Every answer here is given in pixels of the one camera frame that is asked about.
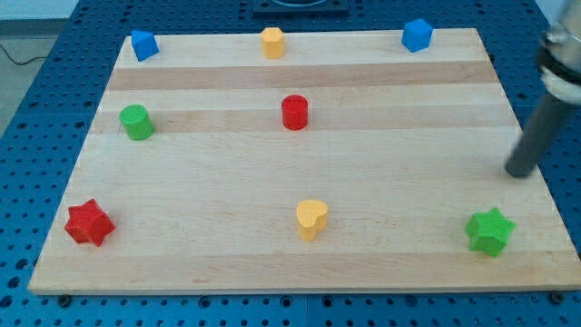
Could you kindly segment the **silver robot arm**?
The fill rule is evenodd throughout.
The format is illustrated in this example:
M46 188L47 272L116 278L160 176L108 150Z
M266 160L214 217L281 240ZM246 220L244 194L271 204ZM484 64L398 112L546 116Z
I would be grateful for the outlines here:
M537 64L549 93L580 105L580 0L567 1L543 34Z

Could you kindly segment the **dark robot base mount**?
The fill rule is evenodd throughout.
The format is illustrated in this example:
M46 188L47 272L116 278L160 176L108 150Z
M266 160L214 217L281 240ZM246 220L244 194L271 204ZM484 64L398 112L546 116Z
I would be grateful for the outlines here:
M347 14L349 0L253 0L252 15Z

